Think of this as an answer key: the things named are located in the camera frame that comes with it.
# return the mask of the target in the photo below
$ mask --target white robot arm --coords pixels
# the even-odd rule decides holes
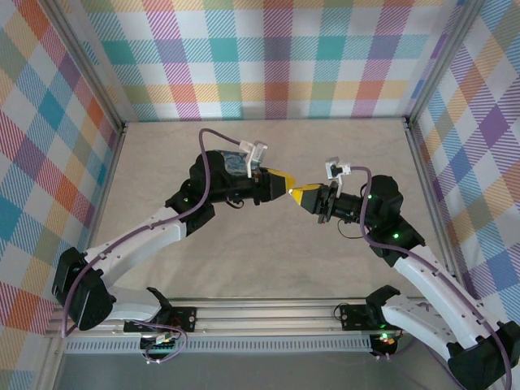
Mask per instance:
[[[520,327],[513,321],[502,323],[444,269],[401,216],[403,197],[395,180],[372,177],[368,168],[351,167],[338,158],[329,159],[326,170],[329,180],[338,181],[293,188],[290,193],[298,205],[318,215],[318,223],[331,217],[359,223],[375,254],[412,282],[440,314],[437,317],[395,288],[384,286],[366,298],[366,315],[372,324],[399,327],[420,339],[448,362],[453,376],[467,389],[487,388],[504,373],[510,384],[511,365],[518,364],[520,357]],[[341,192],[340,178],[351,171],[367,174],[360,197]]]
[[[202,133],[212,132],[240,145],[246,153],[206,152]],[[81,331],[107,319],[135,319],[165,324],[171,308],[155,288],[134,291],[115,287],[125,272],[166,245],[194,233],[215,216],[213,204],[226,202],[234,208],[245,199],[255,205],[284,195],[294,179],[283,172],[260,167],[267,146],[262,142],[231,140],[202,129],[202,154],[189,169],[187,179],[155,214],[129,232],[80,253],[70,248],[60,256],[52,293],[67,316]],[[68,332],[63,327],[62,336]]]

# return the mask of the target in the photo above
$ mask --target black bracket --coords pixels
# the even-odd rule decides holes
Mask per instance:
[[[165,325],[180,327],[187,333],[195,332],[195,324],[197,323],[197,308],[179,306],[170,308],[169,319]],[[123,326],[124,333],[158,333],[167,332],[167,329],[160,327],[147,327],[134,323],[132,320],[126,320]]]
[[[65,306],[72,283],[87,266],[85,255],[76,248],[67,249],[59,257],[52,294]],[[69,317],[81,331],[88,331],[102,323],[111,313],[115,298],[106,290],[101,270],[90,269],[81,279],[72,298]]]
[[[341,329],[344,331],[398,331],[399,327],[390,324],[377,324],[371,321],[366,305],[340,306]]]
[[[401,292],[388,284],[375,290],[371,295],[366,297],[366,312],[368,314],[368,322],[372,326],[378,328],[391,327],[384,319],[382,307],[387,301],[395,295],[401,295]]]
[[[496,335],[504,345],[512,367],[520,359],[520,326],[514,321],[499,323]],[[480,390],[495,383],[505,374],[501,351],[492,336],[481,338],[478,345],[463,349],[458,343],[448,343],[451,358],[448,367],[453,376],[467,390]]]
[[[396,341],[394,343],[389,344],[388,342],[385,343],[381,340],[381,338],[378,335],[370,335],[370,346],[374,351],[377,351],[379,353],[382,353],[383,355],[386,355],[387,353],[389,355],[393,355],[395,352],[397,352],[397,346],[399,343]],[[376,352],[370,352],[374,356],[380,356]]]

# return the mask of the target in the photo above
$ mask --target metal frame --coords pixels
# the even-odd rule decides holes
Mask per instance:
[[[406,140],[408,141],[409,150],[412,154],[412,159],[414,160],[415,170],[417,171],[419,183],[421,184],[422,193],[426,199],[428,213],[430,214],[435,235],[440,244],[440,251],[446,261],[446,268],[455,275],[455,278],[460,284],[464,285],[464,279],[462,278],[462,273],[457,266],[448,231],[446,230],[442,219],[439,203],[435,198],[435,190],[433,189],[431,179],[427,173],[426,163],[420,153],[417,137],[410,128],[407,119],[403,119],[403,124],[405,126]]]
[[[75,337],[67,342],[65,354],[139,354],[136,337]],[[371,352],[368,335],[342,336],[200,336],[189,338],[183,353],[306,353]]]
[[[414,303],[424,298],[411,298]],[[173,306],[197,307],[197,325],[190,337],[199,336],[341,336],[341,322],[332,315],[340,303],[364,305],[364,298],[319,299],[182,299],[171,300]],[[61,326],[61,308],[57,309],[46,335],[54,337]],[[99,337],[123,334],[123,321],[105,321],[88,332],[74,331],[70,337]],[[363,334],[381,334],[364,331]]]
[[[421,93],[418,95],[414,107],[409,114],[409,122],[412,126],[417,123],[419,117],[433,96],[433,93],[439,86],[442,77],[451,65],[453,58],[455,58],[464,38],[470,31],[473,22],[479,15],[485,2],[486,0],[466,1],[461,14],[455,22],[453,31],[449,34],[448,39],[444,43],[444,48],[442,49],[439,58],[435,61],[431,74],[428,76],[424,86],[422,87]]]
[[[55,6],[59,7],[59,5],[57,4],[59,0],[39,1],[52,2]],[[101,68],[105,72],[105,76],[109,80],[110,85],[114,90],[114,93],[117,95],[117,98],[119,99],[119,112],[121,113],[121,115],[125,116],[125,120],[131,122],[137,121],[137,116],[132,108],[132,104],[128,100],[128,97],[124,92],[123,86],[121,85],[118,76],[115,74],[114,68],[111,66],[111,62],[105,50],[103,49],[101,41],[97,38],[97,34],[95,33],[93,26],[89,22],[89,16],[87,15],[85,9],[82,7],[81,1],[68,0],[68,3],[71,8],[72,14],[76,18],[76,22],[78,23],[81,32],[86,36],[87,40],[89,41],[92,51],[95,53]]]
[[[58,32],[58,35],[62,39],[68,53],[71,55],[76,66],[80,70],[81,75],[85,78],[85,81],[92,89],[94,97],[99,102],[101,108],[105,111],[110,123],[118,130],[118,132],[123,132],[124,120],[119,116],[108,92],[94,70],[89,57],[83,51],[83,46],[77,40],[72,27],[67,22],[67,18],[63,14],[61,7],[53,0],[39,0],[39,3]]]
[[[435,200],[431,181],[428,178],[425,163],[419,153],[418,142],[412,131],[412,126],[416,125],[419,116],[422,114],[431,99],[435,89],[440,83],[443,74],[451,64],[453,57],[457,53],[464,37],[470,26],[473,24],[485,0],[475,0],[466,3],[461,15],[459,16],[456,27],[448,37],[445,47],[440,57],[424,85],[422,92],[411,111],[410,117],[405,119],[405,133],[409,142],[409,148],[413,156],[418,178],[422,186],[424,196],[427,200],[428,211],[434,224],[435,234],[440,242],[443,257],[448,262],[448,268],[454,271],[458,281],[463,283],[460,271],[454,261],[453,250],[449,243],[448,234],[442,223],[440,209]],[[102,105],[103,110],[109,117],[111,123],[119,130],[120,137],[115,148],[115,155],[112,161],[109,175],[103,189],[102,199],[96,217],[93,221],[93,229],[88,238],[89,246],[94,242],[101,217],[105,208],[106,199],[110,191],[111,182],[114,177],[115,168],[119,160],[119,155],[124,142],[124,125],[119,117],[115,106],[108,96],[102,82],[99,80],[88,57],[82,50],[81,44],[77,41],[71,26],[67,22],[65,15],[54,0],[40,0],[40,4],[48,15],[52,24],[58,30],[67,50],[76,62],[87,83],[94,92],[94,96]],[[413,302],[420,303],[422,298],[414,298]],[[339,340],[341,337],[359,337],[360,332],[349,334],[342,331],[340,322],[335,320],[331,314],[333,308],[339,303],[364,303],[362,299],[302,299],[302,300],[175,300],[176,306],[196,306],[197,330],[190,334],[191,340],[218,340],[229,336],[241,336],[244,338],[255,337],[328,337],[331,340]],[[111,321],[102,324],[90,332],[73,332],[70,340],[62,340],[56,334],[59,327],[61,311],[56,311],[50,322],[50,327],[46,338],[46,354],[40,360],[41,372],[38,380],[33,381],[32,388],[48,389],[54,386],[56,375],[58,374],[59,363],[63,353],[73,353],[71,345],[78,345],[78,342],[91,340],[129,340],[128,335],[122,333],[123,323],[121,321]]]

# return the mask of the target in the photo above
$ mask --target plaid backdrop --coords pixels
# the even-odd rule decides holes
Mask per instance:
[[[85,247],[115,130],[36,0],[0,2],[0,389],[28,388],[58,255]]]
[[[520,322],[520,0],[486,1],[419,124],[469,290]]]
[[[141,121],[403,115],[463,3],[61,1],[121,115]]]

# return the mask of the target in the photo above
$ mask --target purple cable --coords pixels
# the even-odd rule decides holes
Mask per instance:
[[[361,207],[361,215],[359,219],[359,225],[361,227],[361,235],[365,239],[366,242],[368,242],[369,245],[374,246],[375,248],[381,248],[381,249],[388,249],[388,250],[396,250],[397,252],[401,252],[402,254],[406,254],[418,262],[420,262],[424,267],[429,269],[431,272],[437,272],[438,269],[432,266],[429,262],[427,262],[424,258],[419,256],[418,254],[401,248],[399,246],[395,245],[387,245],[387,244],[381,244],[379,242],[376,242],[372,240],[367,234],[365,230],[365,214],[366,214],[366,208],[368,207],[368,196],[371,193],[372,188],[372,172],[367,167],[350,167],[352,171],[364,171],[366,173],[366,187],[365,192],[363,194],[363,203]],[[504,345],[501,342],[501,339],[498,337],[496,332],[493,330],[491,325],[488,323],[488,321],[480,314],[479,309],[476,308],[464,294],[462,294],[458,288],[456,288],[453,285],[453,281],[448,279],[446,276],[444,276],[442,273],[438,274],[439,278],[444,281],[444,283],[452,290],[452,292],[457,295],[458,298],[461,299],[461,301],[464,302],[466,307],[470,309],[475,317],[483,324],[483,326],[486,328],[486,330],[489,332],[489,334],[492,336],[493,340],[496,342],[496,345],[498,346],[498,349],[500,350],[500,355],[502,356],[502,360],[504,361],[504,367],[505,367],[505,389],[511,390],[513,387],[513,373],[511,372],[511,362],[509,361],[509,358],[507,356],[507,351],[505,350]]]
[[[399,365],[397,365],[394,361],[390,360],[389,356],[385,355],[384,353],[381,353],[380,351],[373,351],[374,353],[376,353],[378,356],[382,357],[382,358],[387,358],[387,362],[389,363],[392,363],[394,367],[396,367],[406,378],[408,378],[411,382],[414,382],[415,384],[417,384],[420,388],[424,388],[425,390],[430,390],[429,388],[427,388],[426,386],[424,386],[423,384],[421,384],[420,382],[418,382],[416,379],[412,378],[410,375],[408,375],[406,373],[405,370],[402,370]]]
[[[138,227],[136,230],[133,230],[133,231],[129,232],[128,234],[125,234],[118,240],[114,241],[112,244],[108,245],[98,256],[96,256],[92,260],[92,262],[87,264],[85,266],[85,268],[83,268],[83,270],[81,270],[81,272],[78,274],[78,276],[74,279],[74,282],[72,282],[72,285],[67,294],[67,299],[65,300],[65,305],[63,305],[62,330],[61,330],[63,339],[66,338],[68,335],[70,335],[74,329],[76,329],[76,325],[74,324],[70,329],[67,330],[67,318],[68,318],[68,313],[71,309],[72,298],[74,297],[74,293],[76,292],[76,289],[78,288],[78,285],[80,284],[81,278],[83,278],[85,276],[85,274],[93,266],[95,266],[96,263],[102,259],[102,257],[104,257],[104,255],[109,254],[114,248],[116,248],[117,246],[124,243],[126,240],[134,237],[135,235],[137,235],[145,230],[154,229],[157,226],[161,226],[165,223],[175,222],[176,220],[182,219],[182,218],[194,213],[195,211],[197,211],[198,209],[200,209],[202,207],[202,205],[204,204],[204,202],[206,201],[206,199],[208,198],[208,195],[210,193],[210,164],[208,163],[208,157],[206,155],[206,149],[204,148],[204,140],[202,137],[202,135],[205,132],[210,132],[211,134],[214,134],[217,137],[223,138],[224,140],[229,141],[232,144],[235,144],[235,145],[240,144],[239,141],[233,140],[232,138],[229,138],[228,136],[224,136],[223,134],[216,132],[215,130],[213,130],[211,128],[201,129],[201,131],[198,133],[198,143],[201,147],[202,162],[204,164],[204,175],[206,177],[206,184],[204,187],[204,193],[202,194],[201,200],[192,209],[185,211],[184,213],[181,213],[179,215],[176,215],[176,216],[168,218],[168,219],[164,219],[163,221],[158,221],[156,223],[152,223],[150,226],[146,225],[146,226]]]
[[[415,342],[417,341],[417,339],[414,337],[401,351],[397,351],[395,352],[393,355],[402,355],[403,353],[405,353],[408,349],[412,348],[415,344]]]
[[[184,351],[186,349],[186,346],[188,345],[188,334],[183,329],[181,329],[180,327],[173,327],[171,325],[162,325],[162,324],[158,324],[158,323],[149,323],[149,322],[146,322],[146,321],[139,321],[137,319],[133,319],[132,322],[137,323],[139,325],[143,325],[145,327],[156,327],[156,328],[160,328],[160,329],[168,329],[168,330],[171,330],[171,331],[174,331],[174,332],[179,332],[182,336],[184,336],[184,343],[174,353],[170,353],[168,356],[166,356],[166,357],[164,357],[162,359],[152,359],[149,356],[149,354],[148,354],[148,352],[150,351],[150,347],[149,346],[146,347],[146,349],[145,349],[145,359],[146,359],[147,362],[158,363],[158,364],[167,362],[168,360],[173,359],[179,353]]]
[[[439,358],[434,354],[434,352],[431,350],[431,348],[428,347],[427,345],[425,345],[425,346],[426,346],[427,351],[430,353],[431,357],[434,358],[435,361],[436,361],[437,363],[439,363],[439,366],[441,366],[442,369],[444,370],[444,372],[445,372],[446,374],[449,375],[449,377],[452,379],[452,381],[453,381],[453,382],[454,382],[454,383],[455,383],[459,388],[461,388],[462,390],[465,390],[465,389],[464,389],[464,386],[462,386],[460,383],[458,383],[457,378],[455,378],[455,377],[453,376],[453,374],[452,374],[452,372],[449,370],[449,368],[447,368],[447,367],[444,365],[444,363],[443,363],[443,362],[442,362],[442,361],[441,361],[441,360],[440,360],[440,359],[439,359]]]

